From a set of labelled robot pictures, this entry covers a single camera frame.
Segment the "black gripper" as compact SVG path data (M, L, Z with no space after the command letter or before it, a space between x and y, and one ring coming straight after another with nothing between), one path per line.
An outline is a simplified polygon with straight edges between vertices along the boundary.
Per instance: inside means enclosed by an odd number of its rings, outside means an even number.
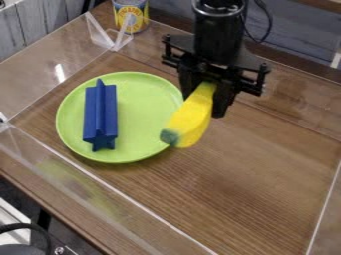
M245 43L241 43L241 48L231 61L227 64L218 64L199 57L194 52L194 35L164 34L162 42L166 47L162 63L178 71L185 99L194 92L202 80L219 82L213 96L211 116L214 118L225 116L235 94L239 92L255 96L262 94L270 66L247 50Z

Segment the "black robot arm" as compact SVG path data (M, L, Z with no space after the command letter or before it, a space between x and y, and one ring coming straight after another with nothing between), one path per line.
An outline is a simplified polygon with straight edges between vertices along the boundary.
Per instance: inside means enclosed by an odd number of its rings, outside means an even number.
M191 0L191 35L163 35L162 62L178 71L187 99L201 82L217 85L214 118L222 118L241 92L261 96L270 66L246 48L247 0Z

